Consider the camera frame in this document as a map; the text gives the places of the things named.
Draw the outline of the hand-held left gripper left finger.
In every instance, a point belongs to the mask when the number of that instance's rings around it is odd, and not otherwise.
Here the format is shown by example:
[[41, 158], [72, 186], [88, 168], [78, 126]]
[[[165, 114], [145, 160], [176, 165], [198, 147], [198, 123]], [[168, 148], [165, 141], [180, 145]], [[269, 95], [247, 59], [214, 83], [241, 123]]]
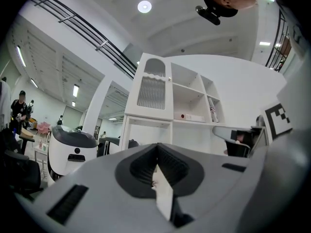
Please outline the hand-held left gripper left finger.
[[[160, 213], [154, 199], [138, 199], [117, 183], [117, 164], [144, 146], [86, 162], [46, 188], [32, 204], [32, 217], [53, 233], [170, 233], [174, 226]], [[48, 213], [75, 185], [87, 188], [64, 224]]]

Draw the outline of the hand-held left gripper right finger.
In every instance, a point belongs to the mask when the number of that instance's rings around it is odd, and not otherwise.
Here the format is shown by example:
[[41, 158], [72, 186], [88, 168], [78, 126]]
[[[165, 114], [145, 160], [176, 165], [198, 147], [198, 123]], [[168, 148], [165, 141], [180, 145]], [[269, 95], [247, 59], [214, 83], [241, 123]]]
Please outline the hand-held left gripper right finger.
[[249, 159], [220, 156], [158, 143], [157, 164], [173, 189], [175, 222], [156, 223], [158, 233], [167, 233], [198, 219], [233, 188]]

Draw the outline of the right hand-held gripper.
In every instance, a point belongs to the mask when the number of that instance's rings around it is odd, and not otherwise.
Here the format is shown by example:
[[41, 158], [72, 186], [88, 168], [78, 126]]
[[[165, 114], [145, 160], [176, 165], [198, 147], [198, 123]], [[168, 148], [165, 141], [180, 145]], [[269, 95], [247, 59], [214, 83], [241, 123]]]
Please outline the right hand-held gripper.
[[[311, 59], [278, 94], [292, 130], [269, 146], [256, 189], [237, 233], [309, 233], [311, 231]], [[228, 156], [247, 158], [258, 137], [251, 128], [214, 126]]]

